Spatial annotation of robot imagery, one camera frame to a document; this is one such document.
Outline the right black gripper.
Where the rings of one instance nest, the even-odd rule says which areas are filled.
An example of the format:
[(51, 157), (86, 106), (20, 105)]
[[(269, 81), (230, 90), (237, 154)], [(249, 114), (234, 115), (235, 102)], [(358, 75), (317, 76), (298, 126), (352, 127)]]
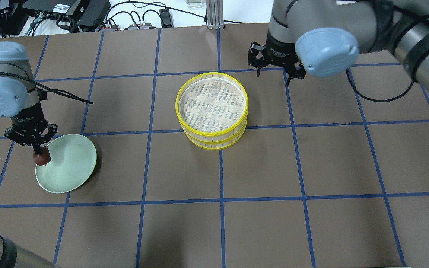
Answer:
[(257, 71), (256, 77), (260, 77), (262, 68), (267, 66), (283, 68), (287, 73), (286, 86), (291, 80), (303, 79), (306, 75), (305, 68), (296, 54), (295, 43), (281, 42), (274, 37), (267, 37), (264, 46), (255, 41), (250, 44), (248, 65)]

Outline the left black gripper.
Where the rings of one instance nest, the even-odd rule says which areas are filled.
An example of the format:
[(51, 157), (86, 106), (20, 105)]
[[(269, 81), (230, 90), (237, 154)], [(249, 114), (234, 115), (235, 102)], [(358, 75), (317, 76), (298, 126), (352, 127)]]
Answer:
[(22, 146), (32, 146), (34, 154), (44, 154), (46, 145), (57, 133), (58, 125), (56, 124), (29, 124), (22, 127), (9, 127), (5, 130), (4, 136), (14, 143)]

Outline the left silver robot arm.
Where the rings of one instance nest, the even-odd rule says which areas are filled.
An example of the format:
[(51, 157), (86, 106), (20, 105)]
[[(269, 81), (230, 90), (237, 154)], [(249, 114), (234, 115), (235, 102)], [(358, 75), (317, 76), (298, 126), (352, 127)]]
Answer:
[[(46, 144), (57, 132), (56, 124), (44, 117), (41, 101), (47, 95), (34, 81), (25, 47), (0, 41), (0, 118), (10, 118), (5, 137), (34, 151), (34, 161), (44, 166), (51, 161)], [(16, 245), (0, 234), (0, 268), (56, 268), (53, 262)]]

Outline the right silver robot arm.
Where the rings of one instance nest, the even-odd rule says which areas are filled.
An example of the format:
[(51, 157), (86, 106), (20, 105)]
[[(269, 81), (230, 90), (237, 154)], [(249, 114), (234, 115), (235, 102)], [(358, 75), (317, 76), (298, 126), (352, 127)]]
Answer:
[(383, 50), (429, 91), (429, 0), (275, 0), (266, 43), (252, 42), (248, 65), (329, 77)]

